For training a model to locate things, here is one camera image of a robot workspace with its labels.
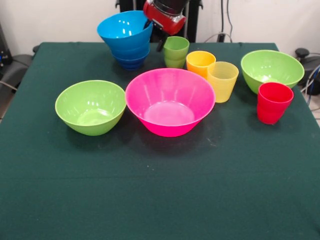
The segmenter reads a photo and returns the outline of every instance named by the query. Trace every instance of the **translucent yellow cup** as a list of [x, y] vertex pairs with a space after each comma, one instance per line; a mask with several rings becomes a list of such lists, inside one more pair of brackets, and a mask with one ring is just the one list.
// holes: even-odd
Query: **translucent yellow cup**
[[239, 75], [238, 68], [230, 62], [217, 61], [207, 69], [207, 80], [213, 87], [215, 102], [229, 100]]
[[207, 51], [193, 51], [186, 56], [186, 68], [205, 79], [208, 75], [208, 67], [216, 62], [216, 57]]

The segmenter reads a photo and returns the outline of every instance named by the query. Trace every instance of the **white wall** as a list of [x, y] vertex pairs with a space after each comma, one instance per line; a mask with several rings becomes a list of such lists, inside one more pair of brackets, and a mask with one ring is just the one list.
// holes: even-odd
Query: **white wall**
[[98, 24], [118, 13], [115, 0], [0, 0], [0, 23], [12, 54], [41, 42], [101, 42]]
[[[202, 1], [197, 42], [221, 31], [221, 1]], [[224, 31], [229, 33], [224, 2]], [[299, 47], [320, 53], [320, 0], [229, 0], [229, 13], [234, 42], [272, 42], [292, 55]]]
[[[221, 30], [220, 0], [202, 1], [198, 42]], [[234, 42], [275, 42], [289, 54], [298, 47], [320, 52], [320, 0], [229, 1]], [[13, 54], [31, 53], [41, 42], [101, 42], [98, 24], [118, 12], [115, 0], [0, 0], [0, 23]], [[226, 14], [224, 23], [229, 32]]]

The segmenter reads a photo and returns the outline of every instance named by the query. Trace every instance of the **stacked blue bowls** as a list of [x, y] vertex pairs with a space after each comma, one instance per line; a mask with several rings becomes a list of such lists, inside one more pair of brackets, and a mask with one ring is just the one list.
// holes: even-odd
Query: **stacked blue bowls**
[[140, 68], [150, 52], [153, 25], [144, 29], [146, 22], [143, 11], [125, 11], [105, 19], [97, 28], [99, 36], [124, 69]]

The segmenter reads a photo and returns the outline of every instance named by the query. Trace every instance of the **bowl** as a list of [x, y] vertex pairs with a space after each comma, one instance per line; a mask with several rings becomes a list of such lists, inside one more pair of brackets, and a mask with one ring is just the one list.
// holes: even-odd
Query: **bowl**
[[246, 84], [256, 94], [260, 85], [268, 82], [293, 88], [305, 75], [304, 67], [297, 59], [274, 50], [249, 52], [242, 58], [241, 68]]
[[55, 101], [55, 112], [73, 130], [88, 136], [107, 133], [126, 108], [125, 91], [104, 80], [88, 80], [65, 89]]
[[130, 111], [152, 133], [188, 133], [215, 105], [215, 92], [201, 76], [178, 68], [159, 68], [134, 78], [125, 90]]
[[140, 47], [130, 50], [118, 50], [112, 49], [111, 53], [113, 56], [120, 59], [139, 59], [145, 56], [150, 51], [150, 43], [146, 42]]
[[144, 29], [146, 21], [143, 11], [125, 11], [102, 21], [97, 32], [111, 50], [132, 50], [150, 40], [153, 24]]
[[132, 71], [132, 70], [137, 70], [144, 64], [146, 57], [149, 55], [149, 52], [150, 51], [148, 51], [143, 57], [140, 57], [137, 59], [122, 59], [116, 56], [113, 56], [113, 57], [124, 69]]

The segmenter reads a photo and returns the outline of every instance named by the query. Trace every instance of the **bowl rim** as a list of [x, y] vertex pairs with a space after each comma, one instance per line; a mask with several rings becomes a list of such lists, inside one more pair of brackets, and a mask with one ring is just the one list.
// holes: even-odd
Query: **bowl rim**
[[143, 33], [143, 32], [145, 32], [145, 31], [148, 31], [150, 28], [151, 28], [151, 29], [153, 28], [153, 24], [149, 24], [149, 26], [146, 27], [145, 29], [143, 29], [141, 32], [132, 34], [131, 36], [108, 37], [108, 36], [105, 36], [105, 35], [100, 34], [99, 27], [100, 27], [106, 20], [111, 19], [111, 18], [113, 18], [114, 16], [117, 16], [117, 15], [125, 15], [125, 14], [130, 13], [130, 12], [143, 13], [143, 15], [145, 16], [145, 21], [148, 20], [148, 18], [147, 18], [146, 15], [144, 14], [144, 11], [142, 11], [142, 10], [130, 10], [130, 11], [119, 12], [119, 13], [113, 14], [112, 16], [109, 16], [109, 17], [105, 18], [103, 21], [101, 21], [101, 22], [98, 24], [98, 26], [97, 26], [97, 28], [96, 28], [96, 31], [97, 31], [98, 35], [99, 35], [101, 38], [105, 38], [105, 39], [112, 39], [112, 40], [114, 40], [114, 39], [126, 39], [126, 38], [133, 37], [133, 36], [135, 36], [135, 35], [138, 35], [138, 34], [140, 34], [140, 33]]
[[[201, 117], [198, 117], [197, 119], [191, 121], [191, 122], [188, 122], [188, 123], [185, 123], [185, 124], [177, 124], [177, 125], [165, 125], [165, 124], [158, 124], [158, 123], [155, 123], [155, 122], [152, 122], [152, 121], [149, 121], [149, 120], [146, 120], [144, 117], [141, 117], [139, 115], [137, 115], [135, 113], [135, 111], [132, 110], [131, 106], [130, 106], [130, 103], [128, 101], [128, 91], [130, 90], [131, 86], [133, 85], [133, 83], [138, 79], [140, 78], [141, 76], [143, 75], [147, 75], [147, 74], [150, 74], [152, 72], [162, 72], [164, 70], [172, 70], [172, 71], [177, 71], [177, 72], [188, 72], [190, 75], [193, 75], [195, 78], [198, 78], [200, 81], [203, 81], [208, 87], [209, 89], [211, 90], [212, 92], [212, 98], [213, 98], [213, 101], [211, 103], [211, 106], [209, 108], [208, 111], [206, 111], [206, 113], [201, 116]], [[127, 107], [129, 108], [129, 110], [140, 120], [143, 120], [147, 123], [150, 123], [150, 124], [153, 124], [153, 125], [157, 125], [157, 126], [162, 126], [162, 127], [183, 127], [183, 126], [188, 126], [188, 125], [191, 125], [191, 124], [195, 124], [199, 121], [201, 121], [202, 119], [204, 119], [206, 116], [208, 116], [212, 109], [214, 108], [215, 104], [216, 104], [216, 93], [213, 89], [213, 87], [210, 85], [210, 83], [205, 79], [203, 78], [202, 76], [192, 72], [192, 71], [188, 71], [188, 70], [185, 70], [185, 69], [180, 69], [180, 68], [173, 68], [173, 67], [163, 67], [163, 68], [156, 68], [156, 69], [153, 69], [153, 70], [149, 70], [149, 71], [146, 71], [144, 73], [141, 73], [140, 75], [136, 76], [132, 81], [130, 81], [130, 83], [128, 84], [128, 86], [126, 87], [125, 89], [125, 102], [126, 102], [126, 105]]]
[[[299, 62], [296, 58], [294, 58], [293, 56], [290, 56], [289, 54], [286, 54], [284, 52], [281, 52], [281, 51], [278, 51], [278, 50], [270, 50], [270, 49], [260, 49], [260, 50], [254, 50], [254, 51], [251, 51], [251, 52], [248, 52], [246, 55], [244, 55], [242, 58], [241, 58], [241, 70], [247, 74], [248, 76], [250, 76], [247, 71], [244, 69], [244, 66], [243, 66], [243, 62], [244, 62], [244, 59], [248, 56], [248, 55], [251, 55], [251, 54], [254, 54], [254, 53], [258, 53], [258, 52], [270, 52], [270, 53], [276, 53], [276, 54], [280, 54], [280, 55], [284, 55], [284, 56], [287, 56], [291, 59], [293, 59], [294, 61], [296, 61], [300, 68], [302, 69], [302, 75], [299, 77], [298, 80], [295, 80], [295, 81], [292, 81], [292, 82], [286, 82], [286, 83], [283, 83], [283, 82], [279, 82], [279, 83], [282, 83], [284, 85], [292, 85], [292, 84], [296, 84], [297, 82], [299, 82], [305, 75], [305, 69], [304, 69], [304, 66], [302, 66], [301, 62]], [[250, 76], [252, 79], [254, 79], [255, 81], [259, 82], [259, 83], [266, 83], [266, 82], [262, 82], [262, 81], [259, 81], [258, 79], [256, 79], [255, 77], [253, 76]]]
[[[109, 120], [106, 120], [104, 122], [101, 122], [101, 123], [98, 123], [98, 124], [93, 124], [93, 125], [83, 125], [83, 124], [77, 124], [77, 123], [73, 123], [71, 121], [68, 121], [68, 120], [65, 120], [58, 112], [57, 110], [57, 103], [58, 103], [58, 100], [62, 97], [62, 95], [68, 91], [69, 89], [73, 88], [74, 86], [76, 85], [81, 85], [81, 84], [86, 84], [86, 83], [98, 83], [98, 82], [103, 82], [103, 83], [107, 83], [108, 85], [114, 85], [116, 86], [121, 92], [124, 93], [124, 107], [121, 109], [121, 111], [116, 115], [114, 116], [113, 118], [109, 119]], [[107, 81], [107, 80], [85, 80], [85, 81], [80, 81], [80, 82], [77, 82], [75, 84], [72, 84], [71, 86], [67, 87], [65, 90], [63, 90], [59, 95], [58, 97], [56, 98], [55, 100], [55, 104], [54, 104], [54, 109], [55, 109], [55, 112], [56, 114], [58, 115], [58, 117], [64, 121], [65, 123], [68, 123], [68, 124], [71, 124], [73, 126], [78, 126], [78, 127], [96, 127], [96, 126], [100, 126], [100, 125], [103, 125], [103, 124], [106, 124], [108, 122], [111, 122], [113, 121], [114, 119], [116, 119], [117, 117], [119, 117], [123, 112], [124, 110], [126, 109], [126, 106], [127, 106], [127, 102], [126, 102], [126, 93], [125, 91], [123, 90], [122, 87], [120, 87], [119, 85], [115, 84], [114, 82], [111, 82], [111, 81]]]

